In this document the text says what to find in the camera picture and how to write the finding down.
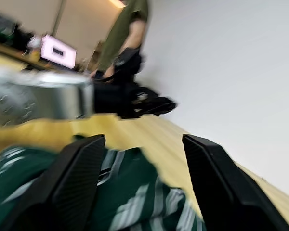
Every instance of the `person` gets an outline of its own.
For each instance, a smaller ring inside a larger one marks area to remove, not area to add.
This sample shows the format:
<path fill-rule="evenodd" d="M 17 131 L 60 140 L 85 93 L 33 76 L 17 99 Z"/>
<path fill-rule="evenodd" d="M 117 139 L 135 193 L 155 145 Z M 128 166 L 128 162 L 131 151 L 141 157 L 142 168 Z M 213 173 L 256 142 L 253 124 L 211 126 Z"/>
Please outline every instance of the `person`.
<path fill-rule="evenodd" d="M 147 31 L 148 0 L 122 1 L 126 7 L 118 16 L 104 43 L 99 65 L 92 78 L 110 77 L 114 74 L 113 60 L 126 48 L 141 47 Z"/>

